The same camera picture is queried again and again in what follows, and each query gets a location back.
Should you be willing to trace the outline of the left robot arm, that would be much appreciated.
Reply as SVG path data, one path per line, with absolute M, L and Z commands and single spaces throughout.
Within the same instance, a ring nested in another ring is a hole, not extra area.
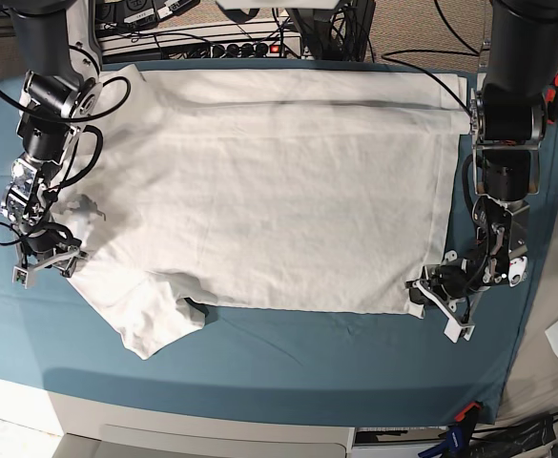
M 472 153 L 462 167 L 465 207 L 476 230 L 469 255 L 450 252 L 406 283 L 409 299 L 435 305 L 447 331 L 466 338 L 490 287 L 514 287 L 527 273 L 527 197 L 539 189 L 539 149 L 558 117 L 547 95 L 558 70 L 558 1 L 494 1 L 483 45 L 480 90 L 472 95 Z

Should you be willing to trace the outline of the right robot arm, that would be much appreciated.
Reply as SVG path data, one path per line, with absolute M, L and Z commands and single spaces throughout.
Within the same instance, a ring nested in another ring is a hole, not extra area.
M 11 165 L 10 184 L 2 197 L 1 226 L 14 233 L 17 253 L 12 280 L 29 286 L 40 270 L 54 268 L 68 278 L 87 257 L 80 239 L 51 214 L 59 193 L 92 168 L 71 168 L 79 138 L 95 138 L 98 159 L 103 135 L 94 127 L 93 109 L 104 83 L 102 52 L 95 35 L 92 1 L 3 1 L 28 71 L 21 98 L 0 98 L 17 109 L 17 134 L 24 151 Z

